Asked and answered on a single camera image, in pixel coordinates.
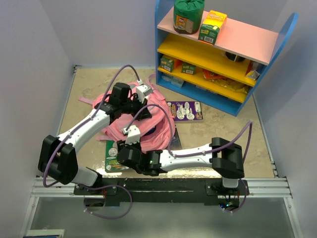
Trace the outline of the blue shark pencil case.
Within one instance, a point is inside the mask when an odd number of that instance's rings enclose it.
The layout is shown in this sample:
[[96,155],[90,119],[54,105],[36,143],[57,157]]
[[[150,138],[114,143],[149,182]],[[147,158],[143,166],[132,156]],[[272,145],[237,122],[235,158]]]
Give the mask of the blue shark pencil case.
[[152,134],[152,133],[154,133],[155,132],[155,130],[156,130],[156,126],[154,126],[153,128],[151,128],[146,134],[145,134],[145,136],[147,136],[147,135],[150,135],[150,134]]

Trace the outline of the pink student backpack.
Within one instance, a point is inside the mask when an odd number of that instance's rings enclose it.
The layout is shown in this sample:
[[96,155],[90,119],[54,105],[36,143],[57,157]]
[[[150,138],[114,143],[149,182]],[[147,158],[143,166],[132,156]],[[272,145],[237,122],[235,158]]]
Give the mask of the pink student backpack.
[[[157,107],[148,107],[150,113],[152,114],[152,118],[141,121],[135,120],[133,124],[140,130],[140,143],[143,152],[163,150],[168,146],[171,138],[174,136],[174,119],[163,94],[149,80],[147,80],[146,84],[153,90],[153,93],[151,93],[148,97],[148,103],[159,105],[163,108],[163,110]],[[110,126],[102,129],[102,135],[98,135],[96,140],[112,140],[115,142],[119,140],[125,141],[126,136],[123,135],[122,131],[128,126],[132,119],[133,117],[131,115],[122,115]],[[145,134],[154,126],[157,127],[155,132],[145,136]]]

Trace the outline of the Tale of Two Cities book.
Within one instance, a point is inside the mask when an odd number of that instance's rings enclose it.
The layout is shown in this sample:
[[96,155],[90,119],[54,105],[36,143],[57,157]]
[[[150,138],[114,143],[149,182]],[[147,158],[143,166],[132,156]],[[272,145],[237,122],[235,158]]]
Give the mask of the Tale of Two Cities book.
[[173,136],[172,141],[171,141],[170,149],[171,150],[181,150],[182,149],[182,145],[181,145],[181,141],[179,138],[177,128],[175,128],[175,132],[174,132],[174,136]]

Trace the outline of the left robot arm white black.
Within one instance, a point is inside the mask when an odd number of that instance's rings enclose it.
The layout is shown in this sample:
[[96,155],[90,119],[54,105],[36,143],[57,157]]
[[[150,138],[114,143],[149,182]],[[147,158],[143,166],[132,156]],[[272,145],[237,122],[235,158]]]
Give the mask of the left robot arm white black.
[[91,194],[103,188],[100,174],[89,168],[79,167],[77,152],[95,134],[111,125],[123,114],[136,116],[138,120],[150,119],[149,110],[140,112],[153,92],[148,84],[136,86],[133,93],[130,85],[116,83],[109,95],[95,105],[92,111],[68,131],[54,137],[48,135],[42,143],[38,169],[44,177],[52,177],[61,184],[85,185]]

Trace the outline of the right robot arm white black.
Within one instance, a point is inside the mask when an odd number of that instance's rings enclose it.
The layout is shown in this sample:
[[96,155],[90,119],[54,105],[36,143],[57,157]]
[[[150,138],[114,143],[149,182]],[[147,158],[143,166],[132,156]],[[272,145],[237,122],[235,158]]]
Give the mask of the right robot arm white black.
[[221,190],[227,195],[238,189],[244,177],[242,147],[220,137],[210,144],[184,150],[154,150],[143,153],[141,144],[120,142],[117,161],[138,174],[156,177],[159,174],[184,168],[212,168],[222,176]]

